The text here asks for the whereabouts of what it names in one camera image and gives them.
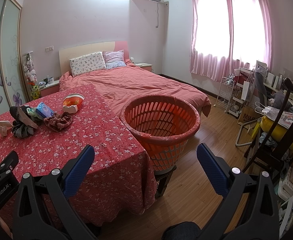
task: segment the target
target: scrunchie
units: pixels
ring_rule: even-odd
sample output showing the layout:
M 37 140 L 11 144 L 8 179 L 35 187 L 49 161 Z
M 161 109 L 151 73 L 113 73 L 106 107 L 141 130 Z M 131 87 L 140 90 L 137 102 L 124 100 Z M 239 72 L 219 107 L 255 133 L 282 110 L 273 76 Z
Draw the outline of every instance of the scrunchie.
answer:
M 62 129 L 68 127 L 73 121 L 73 116 L 69 113 L 58 114 L 44 119 L 45 125 L 52 131 L 60 132 Z

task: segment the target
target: red floral tablecloth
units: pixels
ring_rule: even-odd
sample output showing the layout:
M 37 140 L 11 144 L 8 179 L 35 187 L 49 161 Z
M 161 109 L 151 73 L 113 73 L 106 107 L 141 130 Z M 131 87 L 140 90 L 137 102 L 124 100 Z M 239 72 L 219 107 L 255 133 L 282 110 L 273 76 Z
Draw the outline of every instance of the red floral tablecloth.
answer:
M 156 181 L 152 163 L 93 85 L 58 92 L 29 105 L 36 107 L 44 102 L 62 113 L 63 100 L 71 93 L 80 93 L 85 100 L 69 127 L 54 132 L 42 124 L 33 136 L 25 139 L 14 137 L 9 131 L 5 138 L 0 136 L 0 162 L 11 150 L 16 151 L 20 161 L 13 172 L 20 181 L 25 172 L 39 176 L 62 168 L 90 144 L 95 150 L 95 160 L 77 195 L 70 198 L 75 210 L 97 226 L 112 221 L 122 208 L 142 214 L 154 202 Z M 13 118 L 7 112 L 0 115 L 0 120 Z M 14 197 L 0 212 L 9 225 L 13 203 Z

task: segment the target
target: wardrobe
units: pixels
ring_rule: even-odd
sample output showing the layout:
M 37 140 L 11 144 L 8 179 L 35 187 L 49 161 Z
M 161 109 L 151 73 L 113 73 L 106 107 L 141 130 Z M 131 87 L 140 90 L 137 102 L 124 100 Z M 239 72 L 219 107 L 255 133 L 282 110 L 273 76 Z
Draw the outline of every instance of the wardrobe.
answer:
M 0 114 L 29 101 L 20 62 L 20 13 L 15 0 L 0 0 Z

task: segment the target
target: blue package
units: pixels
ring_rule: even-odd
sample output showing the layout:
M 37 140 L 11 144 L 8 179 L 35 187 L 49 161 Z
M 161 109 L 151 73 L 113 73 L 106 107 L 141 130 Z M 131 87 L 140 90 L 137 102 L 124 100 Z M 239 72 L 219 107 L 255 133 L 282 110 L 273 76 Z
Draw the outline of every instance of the blue package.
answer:
M 48 107 L 45 103 L 41 102 L 38 104 L 36 108 L 36 113 L 42 116 L 43 118 L 51 117 L 53 116 L 54 112 L 50 107 Z

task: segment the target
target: cable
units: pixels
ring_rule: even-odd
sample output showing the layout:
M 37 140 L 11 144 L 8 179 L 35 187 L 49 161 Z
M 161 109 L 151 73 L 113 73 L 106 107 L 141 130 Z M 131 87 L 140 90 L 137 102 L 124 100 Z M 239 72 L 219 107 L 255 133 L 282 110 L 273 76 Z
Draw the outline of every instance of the cable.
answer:
M 158 5 L 158 25 L 156 28 L 159 28 L 159 3 L 157 3 L 157 5 Z

